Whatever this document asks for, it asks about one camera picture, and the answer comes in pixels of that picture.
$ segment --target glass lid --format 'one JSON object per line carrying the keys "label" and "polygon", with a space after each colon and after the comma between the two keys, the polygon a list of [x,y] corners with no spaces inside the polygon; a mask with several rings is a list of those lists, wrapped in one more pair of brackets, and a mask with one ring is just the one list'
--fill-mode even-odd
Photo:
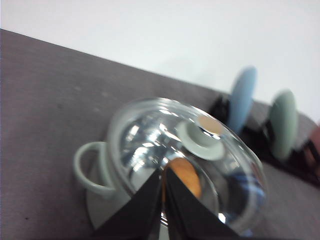
{"label": "glass lid", "polygon": [[266,201],[257,156],[196,107],[165,98],[134,101],[113,117],[107,141],[110,164],[129,195],[155,169],[183,159],[196,172],[195,196],[238,233],[252,227]]}

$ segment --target gray table surface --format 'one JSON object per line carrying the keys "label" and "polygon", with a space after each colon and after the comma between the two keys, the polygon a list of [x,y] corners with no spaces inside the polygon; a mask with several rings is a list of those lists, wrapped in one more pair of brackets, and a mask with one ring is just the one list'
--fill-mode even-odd
{"label": "gray table surface", "polygon": [[[207,110],[218,92],[1,30],[1,239],[89,235],[72,174],[82,144],[103,140],[117,109],[164,97]],[[249,122],[268,107],[255,103]],[[315,124],[299,116],[297,147]],[[320,190],[268,164],[269,202],[255,236],[320,239]]]}

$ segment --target pink object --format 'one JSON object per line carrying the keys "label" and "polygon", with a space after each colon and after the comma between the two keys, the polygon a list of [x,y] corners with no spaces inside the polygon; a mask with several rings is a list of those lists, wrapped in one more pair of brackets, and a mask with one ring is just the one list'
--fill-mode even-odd
{"label": "pink object", "polygon": [[[312,131],[309,140],[313,143],[318,155],[320,155],[320,126]],[[308,145],[304,147],[304,155],[308,166],[314,168],[314,173],[320,177],[320,162],[317,162],[314,158]]]}

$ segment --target black holder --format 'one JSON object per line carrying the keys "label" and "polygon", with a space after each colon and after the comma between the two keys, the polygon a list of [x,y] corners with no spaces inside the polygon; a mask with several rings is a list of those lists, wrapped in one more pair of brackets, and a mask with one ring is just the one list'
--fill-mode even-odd
{"label": "black holder", "polygon": [[229,117],[229,100],[220,95],[208,113],[225,124]]}
{"label": "black holder", "polygon": [[164,206],[170,239],[280,240],[238,236],[202,205],[170,168],[165,174],[165,203],[161,198],[163,180],[160,171],[156,169],[132,199],[103,223],[91,237],[73,240],[157,240],[160,212]]}
{"label": "black holder", "polygon": [[[270,151],[270,145],[275,135],[269,121],[264,123],[258,131],[245,127],[239,137],[261,161],[320,188],[320,179],[307,165],[303,147],[299,151],[293,150],[286,161],[280,161],[273,156]],[[310,144],[312,142],[308,141],[304,146],[309,146]],[[313,151],[312,154],[315,156],[315,159],[318,159],[318,164],[320,164],[320,157],[317,151]]]}

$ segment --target green egg-shaped object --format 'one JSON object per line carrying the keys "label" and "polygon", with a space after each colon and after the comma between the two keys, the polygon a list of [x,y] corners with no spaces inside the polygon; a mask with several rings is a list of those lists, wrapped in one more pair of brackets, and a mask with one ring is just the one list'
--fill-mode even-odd
{"label": "green egg-shaped object", "polygon": [[285,162],[294,147],[298,130],[296,101],[291,91],[277,96],[269,111],[269,120],[274,133],[270,150],[275,158]]}

